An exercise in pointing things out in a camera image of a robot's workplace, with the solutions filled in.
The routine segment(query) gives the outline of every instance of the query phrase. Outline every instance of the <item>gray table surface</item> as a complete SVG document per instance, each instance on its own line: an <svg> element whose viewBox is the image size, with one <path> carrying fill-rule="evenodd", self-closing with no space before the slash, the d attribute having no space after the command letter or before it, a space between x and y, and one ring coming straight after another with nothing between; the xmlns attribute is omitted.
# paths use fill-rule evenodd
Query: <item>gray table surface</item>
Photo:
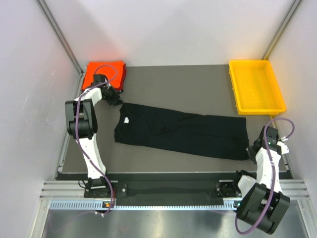
<svg viewBox="0 0 317 238"><path fill-rule="evenodd" d="M202 115L239 117L227 65L128 67L121 94L125 102ZM132 146L114 141L121 106L96 104L97 144L110 173L256 171L251 161L234 161ZM246 116L249 143L259 136L269 116ZM285 171L283 161L280 171ZM63 173L86 173L78 145L71 138Z"/></svg>
<svg viewBox="0 0 317 238"><path fill-rule="evenodd" d="M73 219L82 213L49 211L42 238L308 238L296 201L271 236L260 230L239 235L233 211L112 211L104 218L84 214ZM242 221L238 225L242 231L250 227Z"/></svg>

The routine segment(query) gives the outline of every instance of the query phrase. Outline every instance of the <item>yellow tray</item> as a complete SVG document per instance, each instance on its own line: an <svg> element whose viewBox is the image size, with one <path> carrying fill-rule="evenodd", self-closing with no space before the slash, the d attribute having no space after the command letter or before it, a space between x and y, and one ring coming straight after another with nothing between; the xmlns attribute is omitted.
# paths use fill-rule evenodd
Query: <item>yellow tray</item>
<svg viewBox="0 0 317 238"><path fill-rule="evenodd" d="M276 115L286 111L267 60L231 60L229 74L240 115Z"/></svg>

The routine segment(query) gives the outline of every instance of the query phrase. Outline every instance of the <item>folded black garment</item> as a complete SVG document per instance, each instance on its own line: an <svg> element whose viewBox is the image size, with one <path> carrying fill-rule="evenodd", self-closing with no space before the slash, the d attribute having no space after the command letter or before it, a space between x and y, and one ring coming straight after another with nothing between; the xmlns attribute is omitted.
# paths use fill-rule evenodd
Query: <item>folded black garment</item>
<svg viewBox="0 0 317 238"><path fill-rule="evenodd" d="M246 160L245 118L203 116L124 103L116 142L214 158Z"/></svg>

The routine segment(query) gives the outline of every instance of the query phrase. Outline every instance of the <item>gray mat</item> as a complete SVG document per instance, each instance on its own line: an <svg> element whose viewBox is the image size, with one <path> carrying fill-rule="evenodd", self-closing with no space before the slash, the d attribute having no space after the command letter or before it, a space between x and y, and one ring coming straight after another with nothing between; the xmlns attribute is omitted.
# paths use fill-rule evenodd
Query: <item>gray mat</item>
<svg viewBox="0 0 317 238"><path fill-rule="evenodd" d="M227 65L128 67L121 97L124 101L203 115L239 117ZM255 171L251 161L234 161L114 142L121 106L106 102L95 106L97 143L109 173L115 172L232 172ZM253 143L269 116L247 116L249 142ZM286 170L283 162L280 170ZM87 172L83 155L71 138L64 173Z"/></svg>

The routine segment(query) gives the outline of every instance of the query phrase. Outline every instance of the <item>white wall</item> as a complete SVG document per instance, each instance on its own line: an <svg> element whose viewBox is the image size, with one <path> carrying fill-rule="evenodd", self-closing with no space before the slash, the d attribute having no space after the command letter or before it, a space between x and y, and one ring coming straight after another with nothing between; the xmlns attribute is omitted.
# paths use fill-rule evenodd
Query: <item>white wall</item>
<svg viewBox="0 0 317 238"><path fill-rule="evenodd" d="M293 0L46 0L83 68L259 59Z"/></svg>
<svg viewBox="0 0 317 238"><path fill-rule="evenodd" d="M0 237L27 237L65 132L78 74L35 1L0 14Z"/></svg>
<svg viewBox="0 0 317 238"><path fill-rule="evenodd" d="M317 210L317 1L305 0L270 61L296 129L287 144L295 174L303 178ZM279 123L286 135L290 127Z"/></svg>

